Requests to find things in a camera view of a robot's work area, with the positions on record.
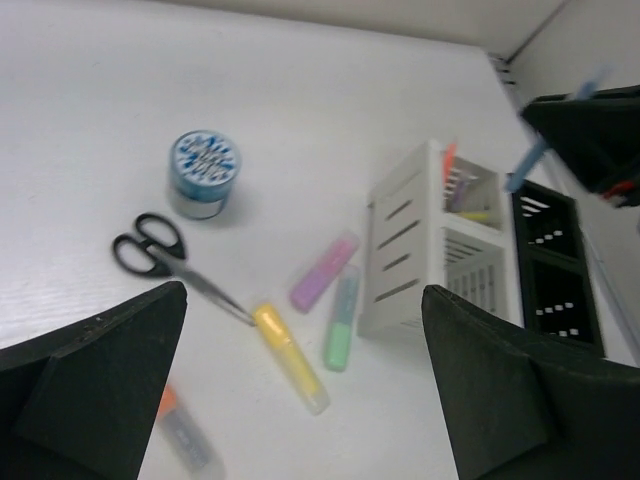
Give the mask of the blue pen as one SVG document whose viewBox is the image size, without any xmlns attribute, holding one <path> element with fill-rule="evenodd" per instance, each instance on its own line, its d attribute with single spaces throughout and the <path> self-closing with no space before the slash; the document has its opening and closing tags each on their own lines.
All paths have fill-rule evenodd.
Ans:
<svg viewBox="0 0 640 480">
<path fill-rule="evenodd" d="M 598 88 L 612 68 L 601 66 L 572 93 L 538 98 L 522 111 L 525 122 L 537 135 L 534 145 L 524 155 L 505 184 L 509 193 L 518 191 L 545 153 L 552 150 L 589 192 L 611 175 L 611 132 L 614 125 L 606 106 L 597 97 Z"/>
</svg>

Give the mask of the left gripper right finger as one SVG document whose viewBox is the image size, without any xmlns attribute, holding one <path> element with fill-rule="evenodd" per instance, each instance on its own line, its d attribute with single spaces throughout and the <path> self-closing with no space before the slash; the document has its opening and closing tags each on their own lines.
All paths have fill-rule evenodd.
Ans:
<svg viewBox="0 0 640 480">
<path fill-rule="evenodd" d="M 422 320 L 461 479 L 636 479 L 639 371 L 428 285 Z"/>
</svg>

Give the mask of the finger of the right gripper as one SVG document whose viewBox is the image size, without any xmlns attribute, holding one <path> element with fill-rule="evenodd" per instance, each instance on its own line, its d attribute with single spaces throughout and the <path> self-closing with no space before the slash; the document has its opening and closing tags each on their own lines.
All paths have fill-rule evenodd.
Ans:
<svg viewBox="0 0 640 480">
<path fill-rule="evenodd" d="M 536 98 L 521 113 L 591 193 L 639 175 L 639 87 L 601 90 L 589 99 Z"/>
</svg>

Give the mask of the orange neon pen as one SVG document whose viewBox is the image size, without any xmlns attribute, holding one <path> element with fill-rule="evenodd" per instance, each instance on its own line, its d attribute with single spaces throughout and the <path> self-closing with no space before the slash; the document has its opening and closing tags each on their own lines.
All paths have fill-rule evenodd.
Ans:
<svg viewBox="0 0 640 480">
<path fill-rule="evenodd" d="M 453 167 L 457 151 L 457 140 L 454 139 L 444 150 L 442 155 L 442 183 L 443 191 L 446 191 L 447 182 Z"/>
</svg>

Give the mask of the grey purple pen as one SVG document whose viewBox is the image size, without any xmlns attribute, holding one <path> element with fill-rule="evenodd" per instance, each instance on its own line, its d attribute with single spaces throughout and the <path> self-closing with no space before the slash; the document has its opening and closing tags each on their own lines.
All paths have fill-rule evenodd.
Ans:
<svg viewBox="0 0 640 480">
<path fill-rule="evenodd" d="M 466 172 L 463 172 L 460 175 L 455 185 L 455 189 L 448 200 L 447 209 L 450 212 L 457 212 L 460 210 L 460 206 L 462 204 L 462 200 L 464 197 L 464 192 L 467 186 L 469 185 L 469 182 L 470 182 L 469 175 Z"/>
</svg>

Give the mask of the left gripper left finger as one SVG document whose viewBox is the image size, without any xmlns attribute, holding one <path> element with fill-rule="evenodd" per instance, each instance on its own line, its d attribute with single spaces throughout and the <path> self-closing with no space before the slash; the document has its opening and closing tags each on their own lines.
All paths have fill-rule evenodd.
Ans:
<svg viewBox="0 0 640 480">
<path fill-rule="evenodd" d="M 2 478 L 137 478 L 186 308 L 169 281 L 2 349 Z"/>
</svg>

